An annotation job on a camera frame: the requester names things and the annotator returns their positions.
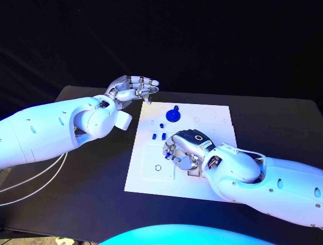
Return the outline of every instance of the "black table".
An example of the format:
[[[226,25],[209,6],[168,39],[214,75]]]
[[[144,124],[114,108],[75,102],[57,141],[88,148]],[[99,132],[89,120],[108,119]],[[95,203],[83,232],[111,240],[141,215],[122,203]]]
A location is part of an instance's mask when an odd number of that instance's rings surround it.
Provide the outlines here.
[[[67,86],[57,101],[102,94],[105,89]],[[323,117],[312,101],[263,97],[158,92],[155,102],[227,105],[238,147],[269,157],[323,168]],[[318,243],[318,228],[291,224],[242,204],[124,192],[141,101],[125,108],[132,121],[69,152],[46,188],[0,207],[0,228],[77,240],[103,241],[122,232],[158,224],[220,228],[272,243]],[[53,160],[16,166],[3,187],[27,179]],[[0,194],[0,203],[34,191],[56,171]]]

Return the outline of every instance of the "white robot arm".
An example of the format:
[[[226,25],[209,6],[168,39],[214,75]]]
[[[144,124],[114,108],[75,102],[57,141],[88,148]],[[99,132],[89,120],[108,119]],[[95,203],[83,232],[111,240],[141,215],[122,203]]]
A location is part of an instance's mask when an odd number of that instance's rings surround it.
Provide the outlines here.
[[[180,149],[186,155],[176,157]],[[163,155],[183,170],[201,169],[210,187],[229,202],[302,226],[323,227],[323,170],[300,162],[265,157],[225,143],[214,146],[197,130],[177,132],[165,141]]]
[[[50,159],[83,143],[127,130],[131,116],[119,111],[131,100],[151,102],[158,82],[116,78],[103,95],[30,107],[0,121],[0,169]]]

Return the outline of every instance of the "blue knob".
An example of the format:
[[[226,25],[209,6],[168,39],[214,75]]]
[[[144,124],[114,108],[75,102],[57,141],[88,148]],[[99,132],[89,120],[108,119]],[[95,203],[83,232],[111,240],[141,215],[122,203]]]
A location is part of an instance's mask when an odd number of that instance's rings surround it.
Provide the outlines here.
[[[173,123],[178,121],[181,115],[180,112],[177,111],[177,106],[174,106],[173,110],[168,110],[165,113],[165,119]]]

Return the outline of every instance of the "white board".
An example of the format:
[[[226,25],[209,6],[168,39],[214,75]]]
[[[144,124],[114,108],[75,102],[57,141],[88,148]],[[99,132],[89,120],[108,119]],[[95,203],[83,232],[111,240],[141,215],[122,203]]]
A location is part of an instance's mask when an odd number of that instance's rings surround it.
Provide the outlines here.
[[[174,105],[178,106],[181,117],[177,122],[168,122],[165,112]],[[225,202],[199,170],[180,170],[164,159],[161,134],[165,133],[167,139],[177,131],[187,129],[199,130],[214,145],[225,142],[236,147],[227,106],[142,103],[124,191]]]

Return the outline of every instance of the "black curtain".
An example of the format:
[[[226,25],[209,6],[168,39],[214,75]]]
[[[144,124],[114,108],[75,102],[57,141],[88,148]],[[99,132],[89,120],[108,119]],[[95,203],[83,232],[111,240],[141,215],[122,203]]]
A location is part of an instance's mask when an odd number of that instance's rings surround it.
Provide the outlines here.
[[[0,1],[0,119],[121,75],[314,100],[323,113],[323,3]]]

